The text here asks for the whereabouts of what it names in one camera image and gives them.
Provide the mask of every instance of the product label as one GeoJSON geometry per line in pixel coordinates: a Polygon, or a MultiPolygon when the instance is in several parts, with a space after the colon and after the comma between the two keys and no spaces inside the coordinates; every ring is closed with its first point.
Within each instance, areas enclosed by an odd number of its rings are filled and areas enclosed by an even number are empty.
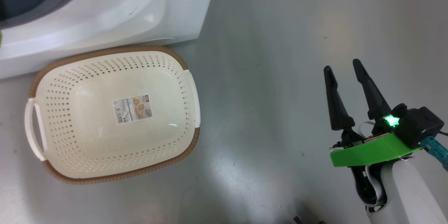
{"type": "Polygon", "coordinates": [[[147,94],[112,101],[112,106],[118,125],[152,117],[147,94]]]}

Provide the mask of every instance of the basket handle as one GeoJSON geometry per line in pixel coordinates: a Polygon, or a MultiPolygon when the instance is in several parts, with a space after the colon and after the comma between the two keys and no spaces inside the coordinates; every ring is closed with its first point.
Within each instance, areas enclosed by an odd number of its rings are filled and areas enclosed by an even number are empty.
{"type": "Polygon", "coordinates": [[[40,136],[42,138],[43,143],[43,149],[47,149],[47,140],[45,138],[45,133],[43,131],[43,124],[42,124],[42,116],[40,114],[40,106],[35,101],[34,98],[29,98],[27,102],[27,106],[25,107],[25,132],[27,134],[27,139],[29,142],[29,146],[31,147],[32,151],[34,152],[34,155],[41,161],[47,160],[46,154],[40,149],[39,144],[36,140],[36,135],[34,133],[33,129],[33,108],[36,109],[37,114],[37,121],[39,123],[39,130],[40,130],[40,136]]]}
{"type": "Polygon", "coordinates": [[[193,79],[193,75],[191,74],[191,72],[188,69],[185,70],[185,72],[187,73],[187,80],[188,80],[188,84],[191,89],[193,106],[194,106],[193,108],[195,111],[195,127],[197,128],[201,125],[201,108],[199,105],[199,97],[197,95],[197,89],[196,89],[195,79],[193,79]]]}

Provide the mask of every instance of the green led light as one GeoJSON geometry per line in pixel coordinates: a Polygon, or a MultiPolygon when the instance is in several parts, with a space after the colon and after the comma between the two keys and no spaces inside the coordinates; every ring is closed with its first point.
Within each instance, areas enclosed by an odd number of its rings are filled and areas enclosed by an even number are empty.
{"type": "Polygon", "coordinates": [[[384,117],[384,119],[386,119],[386,121],[387,121],[387,123],[389,124],[389,125],[391,125],[392,127],[395,127],[395,126],[397,126],[398,125],[398,120],[400,120],[399,118],[397,118],[397,117],[393,117],[393,116],[388,116],[388,117],[384,117]]]}

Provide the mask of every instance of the blue cable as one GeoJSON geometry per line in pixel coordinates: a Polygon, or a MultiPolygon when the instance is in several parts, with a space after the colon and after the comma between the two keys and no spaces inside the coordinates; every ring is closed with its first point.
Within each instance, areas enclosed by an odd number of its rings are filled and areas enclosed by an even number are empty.
{"type": "Polygon", "coordinates": [[[443,168],[448,171],[448,149],[441,145],[435,138],[428,136],[425,138],[420,146],[427,151],[431,156],[435,157],[442,163],[443,168]]]}

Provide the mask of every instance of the green mounting bracket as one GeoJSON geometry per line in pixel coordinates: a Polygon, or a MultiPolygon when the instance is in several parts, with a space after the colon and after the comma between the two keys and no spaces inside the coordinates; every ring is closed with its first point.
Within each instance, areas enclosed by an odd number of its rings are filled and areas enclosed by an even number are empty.
{"type": "Polygon", "coordinates": [[[334,167],[364,166],[398,159],[419,149],[408,148],[395,133],[389,133],[358,146],[335,150],[330,157],[334,167]]]}

